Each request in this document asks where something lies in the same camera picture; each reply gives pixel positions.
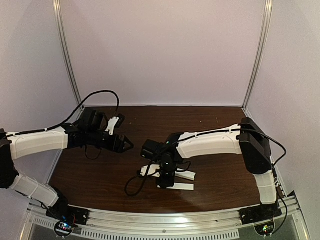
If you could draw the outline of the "white remote control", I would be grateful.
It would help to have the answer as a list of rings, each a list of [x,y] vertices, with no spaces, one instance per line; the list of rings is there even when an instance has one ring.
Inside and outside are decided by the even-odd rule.
[[[161,187],[157,185],[159,189],[168,189],[168,190],[180,190],[180,191],[193,191],[194,184],[193,183],[174,183],[173,186]]]

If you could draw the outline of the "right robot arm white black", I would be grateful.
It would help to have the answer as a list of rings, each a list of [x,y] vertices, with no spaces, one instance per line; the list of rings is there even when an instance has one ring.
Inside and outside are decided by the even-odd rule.
[[[176,183],[175,177],[194,181],[195,173],[178,168],[184,160],[199,156],[241,155],[245,167],[254,178],[261,205],[271,206],[277,201],[276,177],[271,161],[270,140],[248,117],[229,127],[202,132],[178,132],[165,142],[148,139],[140,155],[150,160],[139,171],[142,177],[155,177],[161,189],[194,190],[192,183]]]

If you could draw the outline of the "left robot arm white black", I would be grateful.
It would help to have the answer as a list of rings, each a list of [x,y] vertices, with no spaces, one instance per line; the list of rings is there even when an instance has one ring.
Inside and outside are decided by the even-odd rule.
[[[1,129],[1,189],[12,189],[50,208],[67,206],[68,201],[62,193],[19,173],[14,161],[37,153],[88,146],[119,154],[124,153],[134,148],[134,144],[126,136],[115,133],[124,120],[125,117],[122,114],[107,118],[103,112],[86,108],[74,123],[66,122],[53,128],[27,133],[7,133]]]

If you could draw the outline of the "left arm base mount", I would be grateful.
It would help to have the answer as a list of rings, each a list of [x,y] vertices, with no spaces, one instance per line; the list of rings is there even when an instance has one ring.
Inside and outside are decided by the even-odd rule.
[[[54,224],[53,231],[60,238],[65,239],[71,234],[80,231],[81,227],[86,226],[90,211],[85,208],[67,206],[66,209],[58,210],[54,207],[46,207],[45,215],[47,217],[57,220],[57,223]]]

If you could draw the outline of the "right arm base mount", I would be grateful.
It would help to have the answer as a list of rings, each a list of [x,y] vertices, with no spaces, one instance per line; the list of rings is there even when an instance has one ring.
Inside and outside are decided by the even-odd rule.
[[[278,203],[241,208],[238,212],[242,225],[253,224],[255,232],[262,237],[274,234],[275,218],[282,215]]]

